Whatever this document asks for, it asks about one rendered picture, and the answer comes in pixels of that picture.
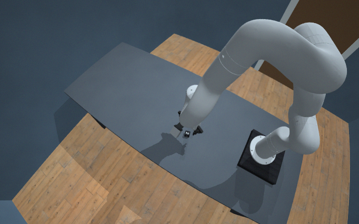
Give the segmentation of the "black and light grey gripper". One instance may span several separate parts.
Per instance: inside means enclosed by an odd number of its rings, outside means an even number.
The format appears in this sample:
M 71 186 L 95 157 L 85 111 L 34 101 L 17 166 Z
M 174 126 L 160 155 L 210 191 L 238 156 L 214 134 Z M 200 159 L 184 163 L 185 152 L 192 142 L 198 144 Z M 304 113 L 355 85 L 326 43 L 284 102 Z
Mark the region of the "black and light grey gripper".
M 180 114 L 181 114 L 181 111 L 179 111 L 178 112 L 178 114 L 179 114 L 179 116 L 180 116 Z M 195 127 L 193 127 L 193 128 L 191 128 L 194 132 L 193 132 L 193 135 L 195 134 L 201 134 L 202 132 L 203 132 L 203 130 L 201 129 L 201 127 L 200 127 L 200 125 L 201 125 L 201 123 L 200 124 L 198 124 L 197 126 L 195 126 Z

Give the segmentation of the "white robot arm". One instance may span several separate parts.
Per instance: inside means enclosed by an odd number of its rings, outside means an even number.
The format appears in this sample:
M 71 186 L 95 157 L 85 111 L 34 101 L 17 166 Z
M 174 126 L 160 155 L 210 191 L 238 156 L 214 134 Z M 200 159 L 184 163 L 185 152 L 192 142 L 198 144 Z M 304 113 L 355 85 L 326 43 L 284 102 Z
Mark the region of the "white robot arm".
M 266 138 L 255 137 L 249 147 L 252 158 L 267 165 L 287 149 L 304 155 L 314 153 L 320 145 L 316 114 L 326 93 L 340 88 L 347 75 L 344 58 L 329 34 L 316 23 L 303 23 L 294 30 L 266 19 L 242 25 L 199 84 L 187 89 L 179 123 L 169 133 L 177 138 L 183 127 L 201 123 L 222 92 L 258 60 L 267 61 L 289 79 L 294 95 L 288 111 L 289 128 L 279 127 Z

